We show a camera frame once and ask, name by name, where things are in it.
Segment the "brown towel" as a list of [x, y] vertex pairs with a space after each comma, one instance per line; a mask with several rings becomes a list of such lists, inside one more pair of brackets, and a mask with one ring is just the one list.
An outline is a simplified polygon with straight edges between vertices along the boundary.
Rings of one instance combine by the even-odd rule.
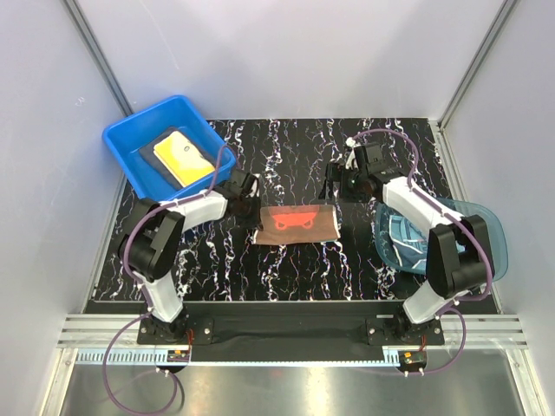
[[327, 243], [341, 236], [334, 205], [267, 206], [260, 219], [262, 229], [253, 236], [257, 245]]

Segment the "yellow towel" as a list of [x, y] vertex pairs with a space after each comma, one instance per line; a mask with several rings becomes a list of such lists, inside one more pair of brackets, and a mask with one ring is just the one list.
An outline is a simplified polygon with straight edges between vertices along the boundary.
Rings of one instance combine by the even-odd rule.
[[215, 165], [180, 131], [154, 145], [153, 153], [182, 186], [215, 172]]

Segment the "blue striped towel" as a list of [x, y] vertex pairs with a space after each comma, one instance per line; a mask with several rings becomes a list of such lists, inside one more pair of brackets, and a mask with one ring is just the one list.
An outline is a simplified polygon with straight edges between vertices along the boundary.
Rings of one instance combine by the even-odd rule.
[[400, 270], [424, 275], [427, 267], [428, 242], [405, 217], [388, 218], [385, 244], [386, 259]]

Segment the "dark grey-blue towel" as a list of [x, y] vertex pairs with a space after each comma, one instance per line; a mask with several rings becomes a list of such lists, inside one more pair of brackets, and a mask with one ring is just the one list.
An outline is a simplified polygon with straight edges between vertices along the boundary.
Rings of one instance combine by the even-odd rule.
[[[153, 153], [153, 146], [165, 139], [170, 133], [174, 131], [180, 131], [176, 127], [169, 127], [162, 134], [156, 137], [154, 140], [150, 141], [143, 147], [139, 149], [139, 155], [150, 165], [173, 189], [180, 190], [186, 186], [182, 186], [178, 180], [164, 167], [164, 165], [156, 158]], [[211, 161], [215, 165], [216, 172], [216, 162], [215, 159], [207, 155], [199, 147], [197, 147], [206, 159]]]

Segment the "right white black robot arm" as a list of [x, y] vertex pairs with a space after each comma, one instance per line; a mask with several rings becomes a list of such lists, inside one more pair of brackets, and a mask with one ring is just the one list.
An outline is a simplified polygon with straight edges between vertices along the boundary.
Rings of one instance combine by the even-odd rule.
[[405, 217], [424, 236], [424, 284], [395, 313], [396, 338], [413, 343], [425, 325], [470, 292], [490, 289], [493, 255], [486, 220], [465, 216], [424, 192], [400, 168], [390, 165], [377, 144], [353, 146], [347, 161], [331, 161], [325, 169], [321, 198], [349, 202], [375, 199]]

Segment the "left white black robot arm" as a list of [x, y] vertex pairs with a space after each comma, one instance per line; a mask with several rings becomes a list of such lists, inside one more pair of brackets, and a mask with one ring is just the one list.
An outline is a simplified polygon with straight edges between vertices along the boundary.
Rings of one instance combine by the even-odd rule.
[[195, 195], [160, 203], [142, 198], [136, 204], [117, 255], [146, 300], [145, 320], [157, 336], [176, 343], [191, 333], [171, 273], [182, 235], [229, 216], [247, 230], [260, 230], [260, 190], [257, 175], [235, 169], [229, 179]]

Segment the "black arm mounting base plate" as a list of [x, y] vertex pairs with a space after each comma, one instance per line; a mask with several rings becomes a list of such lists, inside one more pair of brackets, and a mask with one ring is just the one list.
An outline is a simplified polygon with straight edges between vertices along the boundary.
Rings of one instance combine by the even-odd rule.
[[442, 346], [441, 324], [411, 324], [400, 301], [186, 302], [172, 324], [147, 318], [139, 344], [198, 345], [249, 337], [255, 340], [360, 341], [370, 346]]

